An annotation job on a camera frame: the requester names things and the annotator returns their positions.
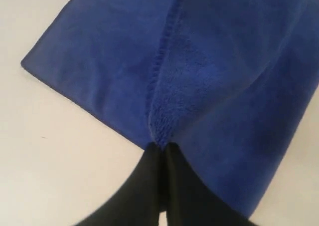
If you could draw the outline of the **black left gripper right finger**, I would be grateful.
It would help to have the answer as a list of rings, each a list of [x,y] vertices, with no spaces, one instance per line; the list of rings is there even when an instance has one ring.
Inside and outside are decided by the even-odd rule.
[[[168,180],[169,226],[253,226],[201,181],[179,146],[169,143],[164,151]]]

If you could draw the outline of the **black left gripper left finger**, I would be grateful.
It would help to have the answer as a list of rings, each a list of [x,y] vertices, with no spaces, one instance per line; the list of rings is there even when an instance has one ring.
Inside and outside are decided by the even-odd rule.
[[[79,226],[157,226],[160,215],[162,151],[150,143],[133,172],[96,211]]]

